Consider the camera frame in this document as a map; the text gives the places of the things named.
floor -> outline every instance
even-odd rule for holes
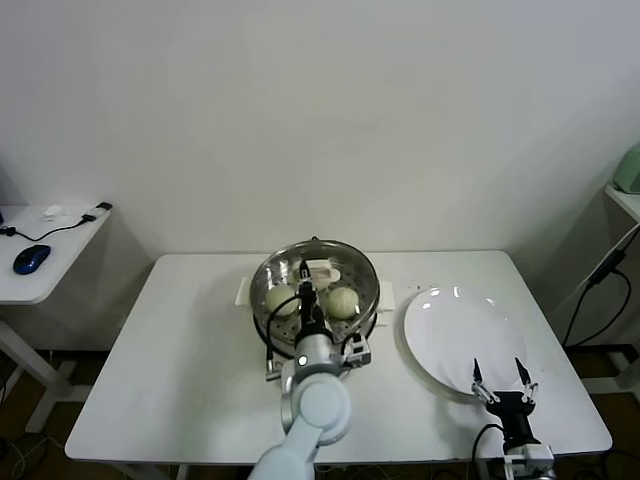
[[[610,376],[616,373],[615,367],[602,354],[572,354],[571,360],[578,374],[582,377]],[[54,365],[62,358],[53,358]],[[104,363],[104,358],[93,356],[79,360],[78,367],[72,377],[74,383],[93,383]],[[0,371],[7,378],[15,365],[0,354]],[[42,440],[42,436],[24,436],[24,425],[40,396],[42,387],[28,375],[22,375],[5,403],[0,407],[0,438],[17,442],[18,447],[26,452]],[[604,418],[614,438],[614,449],[625,450],[640,456],[640,406],[630,395],[598,395],[593,397],[594,403]],[[64,442],[80,413],[79,404],[59,404],[49,418],[46,432],[60,445]],[[0,479],[11,479],[12,469],[18,462],[17,453],[10,449],[2,459],[0,448]],[[556,473],[559,480],[601,479],[599,465],[589,466],[585,463],[598,462],[597,457],[580,457],[579,459],[561,458],[556,462]],[[609,479],[640,478],[640,462],[621,454],[612,454],[607,459]],[[29,480],[123,480],[125,477],[108,465],[73,462],[64,451],[52,442],[42,443],[27,459],[24,473],[17,470],[13,474],[18,478]],[[175,477],[176,466],[161,467],[171,478]],[[242,480],[246,479],[247,468],[237,467],[194,467],[189,480]],[[462,480],[473,479],[473,472],[468,471],[467,464],[439,465],[398,465],[398,466],[351,466],[345,469],[318,468],[316,478],[319,480]]]

blue mouse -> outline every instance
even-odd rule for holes
[[[21,251],[13,261],[13,271],[18,275],[35,272],[51,253],[49,245],[34,245]]]

white table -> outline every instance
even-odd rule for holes
[[[279,384],[264,380],[265,348],[250,311],[234,306],[242,277],[264,258],[158,260],[69,436],[69,457],[123,462],[120,468],[134,478],[164,478],[143,464],[252,464],[282,440]],[[319,463],[470,458],[476,434],[496,419],[478,405],[454,403],[425,388],[400,354],[396,335],[413,296],[446,285],[491,294],[525,335],[525,364],[540,382],[531,416],[537,438],[556,454],[611,447],[602,419],[506,254],[369,258],[380,278],[393,283],[398,308],[379,318],[370,338],[372,363],[345,380],[354,405],[351,429],[320,449]],[[501,445],[499,432],[488,433],[479,456],[500,456]]]
[[[35,238],[54,228],[73,225],[91,206],[68,207],[68,215],[51,222],[42,221],[42,213],[46,208],[2,206],[0,210],[5,219],[4,225],[16,227],[18,231]],[[108,216],[107,213],[94,222],[54,233],[37,242],[51,246],[52,250],[42,265],[29,275],[16,274],[13,261],[22,250],[34,243],[17,235],[0,236],[0,305],[33,305],[46,299]],[[57,402],[82,402],[87,398],[91,387],[72,386],[67,381],[75,362],[63,362],[56,371],[3,321],[0,321],[0,350],[18,364],[7,380],[5,395],[11,391],[23,370],[47,388],[27,423],[27,432],[41,431]]]
[[[607,186],[606,193],[636,222],[640,222],[640,195],[630,195]],[[622,353],[609,355],[620,373],[615,377],[585,378],[583,383],[589,393],[631,393],[640,401],[640,360],[629,364]]]

white wall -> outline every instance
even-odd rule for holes
[[[5,201],[116,205],[53,297],[8,313],[37,346],[102,348],[160,253],[312,235],[506,249],[551,305],[617,232],[598,192],[640,139],[638,15],[635,1],[2,2]]]

white plate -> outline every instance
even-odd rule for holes
[[[472,395],[473,359],[485,385],[511,390],[519,381],[515,357],[526,367],[520,331],[492,298],[462,287],[432,288],[413,299],[404,317],[411,354],[435,380]]]

